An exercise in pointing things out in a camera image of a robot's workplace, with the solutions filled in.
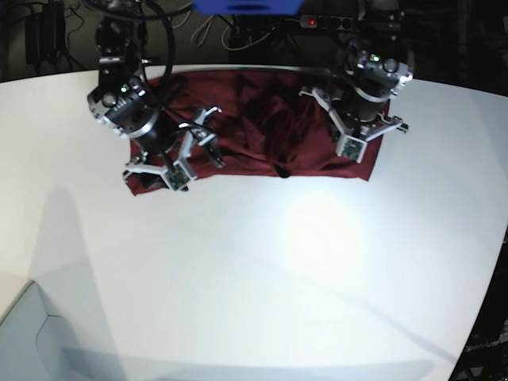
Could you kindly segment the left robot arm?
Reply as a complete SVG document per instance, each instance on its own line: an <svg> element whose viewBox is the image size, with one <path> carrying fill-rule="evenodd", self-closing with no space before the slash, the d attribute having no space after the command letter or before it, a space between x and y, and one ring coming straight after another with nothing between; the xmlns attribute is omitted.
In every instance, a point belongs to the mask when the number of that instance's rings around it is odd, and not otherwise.
<svg viewBox="0 0 508 381"><path fill-rule="evenodd" d="M404 12L380 10L373 1L359 1L352 37L344 55L329 71L323 87L303 87L331 124L331 138L340 158L361 163L369 143L408 125L388 115L390 100L414 77L407 63L394 58Z"/></svg>

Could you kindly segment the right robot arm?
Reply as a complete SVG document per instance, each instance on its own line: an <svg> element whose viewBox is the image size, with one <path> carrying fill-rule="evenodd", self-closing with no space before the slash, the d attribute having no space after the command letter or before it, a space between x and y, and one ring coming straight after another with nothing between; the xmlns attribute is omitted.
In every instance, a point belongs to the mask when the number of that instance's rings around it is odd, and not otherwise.
<svg viewBox="0 0 508 381"><path fill-rule="evenodd" d="M100 53L98 85L87 96L90 113L97 123L137 148L125 164L124 182L135 182L145 191L187 191L188 183L198 178L189 162L196 147L205 151L215 167L223 167L217 132L208 122L220 108L200 108L192 117L171 108L187 86L185 77L172 75L175 37L171 19L186 9L166 12L155 1L85 4L102 15L95 32ZM146 72L149 21L161 21L167 38L167 62L156 85L149 82Z"/></svg>

